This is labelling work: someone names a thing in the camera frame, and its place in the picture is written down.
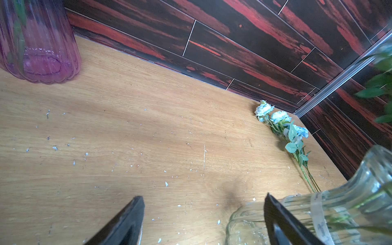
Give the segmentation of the clear glass vase with ribbon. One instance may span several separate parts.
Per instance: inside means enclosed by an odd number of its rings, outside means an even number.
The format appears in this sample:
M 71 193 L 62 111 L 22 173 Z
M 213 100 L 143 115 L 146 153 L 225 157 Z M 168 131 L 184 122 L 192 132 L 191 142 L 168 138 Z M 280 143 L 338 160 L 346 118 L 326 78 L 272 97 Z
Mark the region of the clear glass vase with ribbon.
M 278 200 L 322 245 L 389 245 L 392 242 L 392 153 L 373 146 L 354 176 L 341 187 Z M 264 201 L 234 212 L 228 245 L 271 245 Z

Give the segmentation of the white flower stem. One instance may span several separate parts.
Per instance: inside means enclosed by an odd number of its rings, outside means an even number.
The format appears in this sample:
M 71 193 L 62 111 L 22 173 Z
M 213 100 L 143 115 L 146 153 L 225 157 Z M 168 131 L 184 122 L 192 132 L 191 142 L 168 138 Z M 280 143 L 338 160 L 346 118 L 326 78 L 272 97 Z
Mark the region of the white flower stem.
M 269 126 L 272 133 L 283 139 L 285 142 L 285 150 L 293 156 L 299 167 L 299 160 L 296 152 L 301 140 L 294 128 L 294 120 L 286 111 L 274 111 L 274 109 L 275 107 L 267 101 L 261 100 L 260 104 L 256 107 L 254 114 L 259 122 Z

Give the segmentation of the light blue flower bunch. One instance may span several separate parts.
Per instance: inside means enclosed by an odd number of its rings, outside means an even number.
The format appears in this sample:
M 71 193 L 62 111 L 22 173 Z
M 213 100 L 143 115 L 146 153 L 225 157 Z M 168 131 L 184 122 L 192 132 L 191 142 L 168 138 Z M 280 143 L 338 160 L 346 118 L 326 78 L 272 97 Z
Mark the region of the light blue flower bunch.
M 381 73 L 371 77 L 365 83 L 365 89 L 355 95 L 359 98 L 369 99 L 379 96 L 388 96 L 389 102 L 384 106 L 384 114 L 374 119 L 376 123 L 392 123 L 392 42 L 381 44 L 375 53 L 366 55 L 357 63 L 365 62 L 373 58 L 371 62 Z

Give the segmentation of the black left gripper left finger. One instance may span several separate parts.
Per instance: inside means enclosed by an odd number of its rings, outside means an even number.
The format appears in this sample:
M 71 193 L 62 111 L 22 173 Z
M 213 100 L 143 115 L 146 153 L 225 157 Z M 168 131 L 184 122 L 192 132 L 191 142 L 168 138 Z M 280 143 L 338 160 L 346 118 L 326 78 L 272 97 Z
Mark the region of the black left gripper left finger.
M 87 245 L 140 245 L 145 204 L 135 196 L 113 219 L 89 239 Z

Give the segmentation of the blue purple glass vase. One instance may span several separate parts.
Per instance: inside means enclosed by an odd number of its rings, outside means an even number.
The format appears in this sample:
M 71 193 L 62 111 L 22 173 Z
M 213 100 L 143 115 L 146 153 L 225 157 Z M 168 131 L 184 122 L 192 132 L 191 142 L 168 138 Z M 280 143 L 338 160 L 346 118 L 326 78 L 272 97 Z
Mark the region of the blue purple glass vase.
M 32 83 L 63 83 L 81 57 L 63 1 L 1 1 L 1 69 Z

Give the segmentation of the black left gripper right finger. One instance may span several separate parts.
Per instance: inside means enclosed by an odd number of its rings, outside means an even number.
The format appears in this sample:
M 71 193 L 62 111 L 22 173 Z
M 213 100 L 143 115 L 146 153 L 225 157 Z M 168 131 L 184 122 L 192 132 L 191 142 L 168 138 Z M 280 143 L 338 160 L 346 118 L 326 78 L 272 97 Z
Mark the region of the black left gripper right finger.
M 263 211 L 271 245 L 322 244 L 315 235 L 270 194 L 265 197 Z

